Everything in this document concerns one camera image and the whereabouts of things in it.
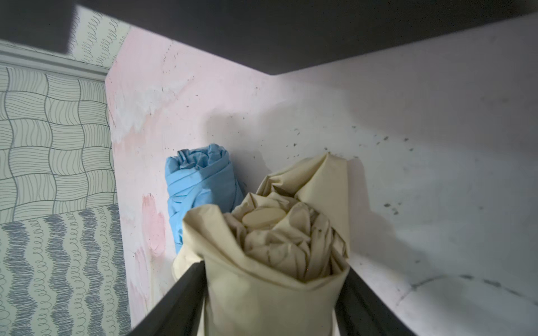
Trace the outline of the beige umbrella black lining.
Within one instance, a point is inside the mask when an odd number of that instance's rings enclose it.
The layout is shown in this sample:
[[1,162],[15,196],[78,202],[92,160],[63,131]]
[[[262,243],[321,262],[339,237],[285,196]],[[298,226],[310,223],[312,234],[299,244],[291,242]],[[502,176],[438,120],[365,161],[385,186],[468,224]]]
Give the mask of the beige umbrella black lining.
[[180,277],[199,261],[199,335],[332,335],[350,271],[347,161],[330,153],[265,177],[229,213],[188,211]]

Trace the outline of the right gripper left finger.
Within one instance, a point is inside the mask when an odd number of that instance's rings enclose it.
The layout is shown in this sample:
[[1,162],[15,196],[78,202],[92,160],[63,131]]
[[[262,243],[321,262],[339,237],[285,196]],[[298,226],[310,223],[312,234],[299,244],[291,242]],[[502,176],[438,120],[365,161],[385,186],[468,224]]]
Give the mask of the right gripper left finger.
[[195,263],[131,332],[131,335],[196,335],[207,277],[205,263]]

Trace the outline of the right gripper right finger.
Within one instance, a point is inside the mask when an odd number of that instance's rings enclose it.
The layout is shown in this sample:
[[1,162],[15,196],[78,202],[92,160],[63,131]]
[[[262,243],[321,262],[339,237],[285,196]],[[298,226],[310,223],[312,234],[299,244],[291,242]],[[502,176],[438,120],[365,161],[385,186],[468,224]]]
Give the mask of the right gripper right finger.
[[341,335],[415,336],[353,269],[343,284],[335,312]]

